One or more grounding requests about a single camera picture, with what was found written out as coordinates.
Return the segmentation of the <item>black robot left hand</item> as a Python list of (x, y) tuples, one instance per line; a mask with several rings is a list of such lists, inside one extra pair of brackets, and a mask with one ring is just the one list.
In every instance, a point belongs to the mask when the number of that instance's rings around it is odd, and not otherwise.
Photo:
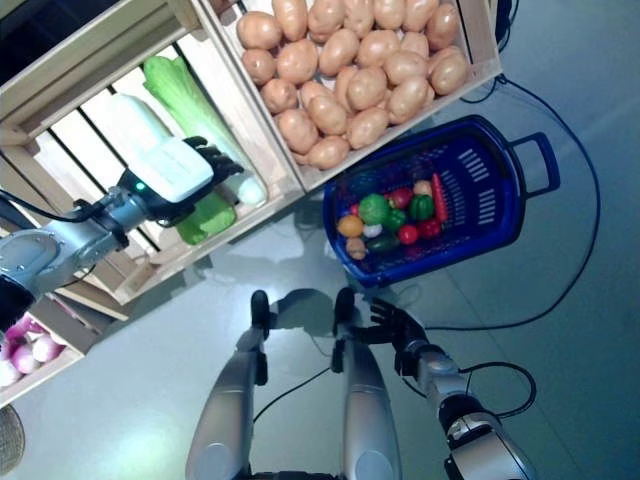
[(214, 187), (244, 172), (201, 136), (168, 137), (130, 163), (118, 186), (141, 201), (148, 221), (173, 226)]

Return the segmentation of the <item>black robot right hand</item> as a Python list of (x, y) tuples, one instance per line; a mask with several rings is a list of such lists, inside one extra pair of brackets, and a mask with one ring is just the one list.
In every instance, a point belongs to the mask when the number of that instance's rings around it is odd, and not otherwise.
[(424, 328), (405, 310), (380, 298), (370, 302), (371, 327), (349, 328), (351, 336), (366, 344), (391, 344), (397, 352), (429, 343)]

